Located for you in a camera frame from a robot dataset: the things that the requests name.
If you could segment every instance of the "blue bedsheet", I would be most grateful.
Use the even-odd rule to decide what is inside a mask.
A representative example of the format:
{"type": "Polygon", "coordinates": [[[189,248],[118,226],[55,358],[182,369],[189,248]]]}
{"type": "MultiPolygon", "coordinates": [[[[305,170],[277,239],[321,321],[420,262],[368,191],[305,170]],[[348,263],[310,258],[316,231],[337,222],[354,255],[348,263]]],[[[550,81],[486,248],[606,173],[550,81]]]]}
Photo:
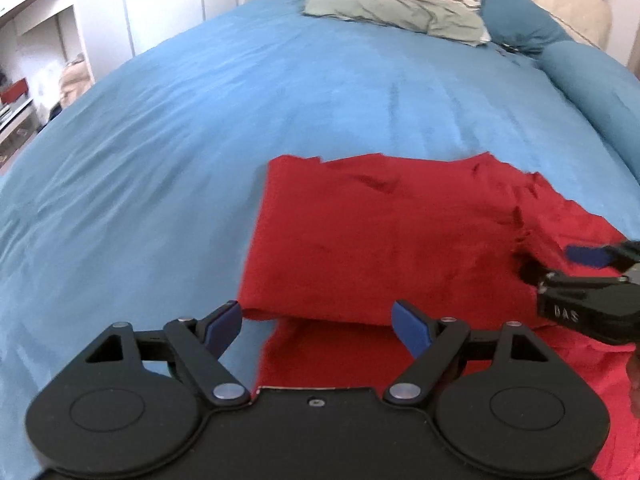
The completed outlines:
{"type": "MultiPolygon", "coordinates": [[[[238,290],[266,163],[486,150],[640,237],[640,186],[526,58],[254,0],[134,58],[0,182],[0,479],[38,471],[28,402],[117,320],[160,328],[238,290]]],[[[245,383],[270,326],[225,362],[245,383]]]]}

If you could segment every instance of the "green cloth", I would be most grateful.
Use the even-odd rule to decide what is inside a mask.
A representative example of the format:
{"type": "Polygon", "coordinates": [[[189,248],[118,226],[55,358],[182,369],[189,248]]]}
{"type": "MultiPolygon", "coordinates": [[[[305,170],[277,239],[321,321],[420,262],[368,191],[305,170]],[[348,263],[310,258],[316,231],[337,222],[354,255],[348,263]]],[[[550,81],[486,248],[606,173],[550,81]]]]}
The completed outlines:
{"type": "Polygon", "coordinates": [[[482,18],[450,0],[306,0],[304,13],[391,25],[471,45],[490,40],[482,18]]]}

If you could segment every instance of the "teal pillow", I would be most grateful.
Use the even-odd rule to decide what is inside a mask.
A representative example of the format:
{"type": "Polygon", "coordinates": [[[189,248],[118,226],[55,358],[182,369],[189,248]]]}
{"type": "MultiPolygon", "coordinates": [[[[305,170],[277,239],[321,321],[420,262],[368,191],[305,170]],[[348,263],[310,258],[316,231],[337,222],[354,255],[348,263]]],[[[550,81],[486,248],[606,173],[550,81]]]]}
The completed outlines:
{"type": "Polygon", "coordinates": [[[572,41],[545,9],[531,0],[482,0],[480,16],[492,41],[537,57],[558,41],[572,41]]]}
{"type": "Polygon", "coordinates": [[[603,51],[575,41],[546,47],[538,63],[640,182],[640,81],[636,76],[603,51]]]}

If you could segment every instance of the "red cloth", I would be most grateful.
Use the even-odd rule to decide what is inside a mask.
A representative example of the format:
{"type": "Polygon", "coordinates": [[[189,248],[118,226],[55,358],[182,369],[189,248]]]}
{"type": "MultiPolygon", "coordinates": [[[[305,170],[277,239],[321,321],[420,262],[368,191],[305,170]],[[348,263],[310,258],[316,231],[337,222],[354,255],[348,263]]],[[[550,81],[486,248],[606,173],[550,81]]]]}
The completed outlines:
{"type": "Polygon", "coordinates": [[[624,368],[632,348],[550,326],[517,275],[526,255],[569,274],[602,274],[569,264],[562,250],[622,238],[540,174],[488,153],[457,162],[276,158],[239,295],[245,316],[280,318],[258,384],[383,390],[411,361],[389,327],[397,299],[475,329],[517,319],[607,404],[612,431],[596,473],[638,480],[640,425],[624,368]]]}

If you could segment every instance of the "folded red fabric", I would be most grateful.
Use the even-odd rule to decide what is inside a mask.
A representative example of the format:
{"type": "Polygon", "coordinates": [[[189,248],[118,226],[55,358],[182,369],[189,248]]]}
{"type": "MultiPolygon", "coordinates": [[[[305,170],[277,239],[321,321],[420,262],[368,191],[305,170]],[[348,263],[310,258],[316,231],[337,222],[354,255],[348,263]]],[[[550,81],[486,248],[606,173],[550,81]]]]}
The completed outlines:
{"type": "Polygon", "coordinates": [[[384,389],[411,360],[389,328],[397,299],[475,329],[517,319],[539,328],[607,403],[612,431],[596,472],[638,480],[640,427],[624,370],[631,348],[549,326],[518,278],[527,256],[569,274],[611,275],[562,252],[622,238],[540,174],[488,153],[455,162],[276,158],[239,295],[245,316],[281,318],[258,384],[384,389]]]}

